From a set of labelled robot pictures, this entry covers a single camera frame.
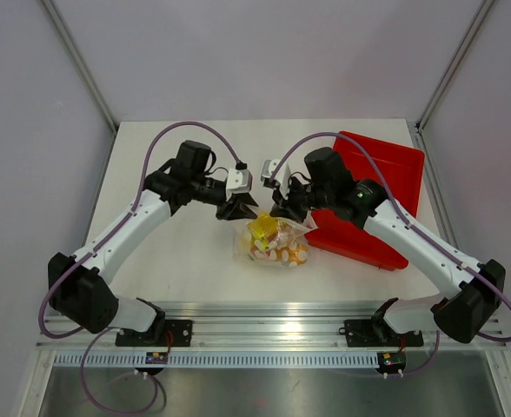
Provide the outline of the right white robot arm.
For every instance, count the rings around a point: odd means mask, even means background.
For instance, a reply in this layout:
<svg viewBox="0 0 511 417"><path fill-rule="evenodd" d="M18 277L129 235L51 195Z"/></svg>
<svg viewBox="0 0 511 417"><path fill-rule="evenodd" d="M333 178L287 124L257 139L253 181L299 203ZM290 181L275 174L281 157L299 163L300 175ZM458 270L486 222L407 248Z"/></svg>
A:
<svg viewBox="0 0 511 417"><path fill-rule="evenodd" d="M495 260L481 263L424 228L380 183L354 179L331 148L310 152L304 162L306 183L279 160L264 163L261 179L273 191L272 216L304 222L309 213L328 209L388 244L438 290L434 296L385 301L370 320L374 338L386 345L408 332L439 330L471 342L501 305L504 267Z"/></svg>

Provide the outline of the yellow pear toy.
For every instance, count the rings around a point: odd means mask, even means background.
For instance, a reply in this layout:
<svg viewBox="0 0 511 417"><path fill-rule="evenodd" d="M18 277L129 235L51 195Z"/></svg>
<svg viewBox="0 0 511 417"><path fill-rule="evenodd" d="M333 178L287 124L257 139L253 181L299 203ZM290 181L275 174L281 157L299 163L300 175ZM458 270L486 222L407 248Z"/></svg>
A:
<svg viewBox="0 0 511 417"><path fill-rule="evenodd" d="M279 233L279 219L269 214L259 214L247 225L251 237L263 244L272 242Z"/></svg>

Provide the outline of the watermelon slice toy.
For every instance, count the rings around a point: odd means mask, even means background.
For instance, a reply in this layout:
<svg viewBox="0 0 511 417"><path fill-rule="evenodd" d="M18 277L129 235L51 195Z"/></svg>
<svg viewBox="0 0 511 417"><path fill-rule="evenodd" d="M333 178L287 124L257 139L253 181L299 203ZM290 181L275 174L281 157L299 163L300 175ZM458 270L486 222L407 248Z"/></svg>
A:
<svg viewBox="0 0 511 417"><path fill-rule="evenodd" d="M286 222L278 222L269 232L267 242L270 248L282 247L293 242L296 237L297 229L294 226Z"/></svg>

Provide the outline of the clear zip top bag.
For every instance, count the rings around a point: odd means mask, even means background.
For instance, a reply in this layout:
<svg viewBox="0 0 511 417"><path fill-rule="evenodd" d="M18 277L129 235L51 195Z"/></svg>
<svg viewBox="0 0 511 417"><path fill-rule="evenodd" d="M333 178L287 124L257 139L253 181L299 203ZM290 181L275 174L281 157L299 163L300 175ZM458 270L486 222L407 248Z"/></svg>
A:
<svg viewBox="0 0 511 417"><path fill-rule="evenodd" d="M311 215L302 223L261 212L241 221L235 230L233 254L241 261L264 266L295 268L309 260L305 235L317 229Z"/></svg>

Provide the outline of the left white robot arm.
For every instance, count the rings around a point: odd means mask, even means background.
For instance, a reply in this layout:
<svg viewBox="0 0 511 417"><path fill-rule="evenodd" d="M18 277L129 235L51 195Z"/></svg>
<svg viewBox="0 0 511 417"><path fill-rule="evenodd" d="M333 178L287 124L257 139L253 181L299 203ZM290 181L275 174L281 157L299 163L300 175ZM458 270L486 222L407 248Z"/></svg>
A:
<svg viewBox="0 0 511 417"><path fill-rule="evenodd" d="M218 180L210 172L215 163L209 146L183 142L176 157L143 178L136 198L97 238L72 255L51 258L46 305L92 334L120 328L141 345L158 344L165 336L164 311L115 295L110 283L151 232L191 202L215 207L219 220L256 218L247 165L237 162Z"/></svg>

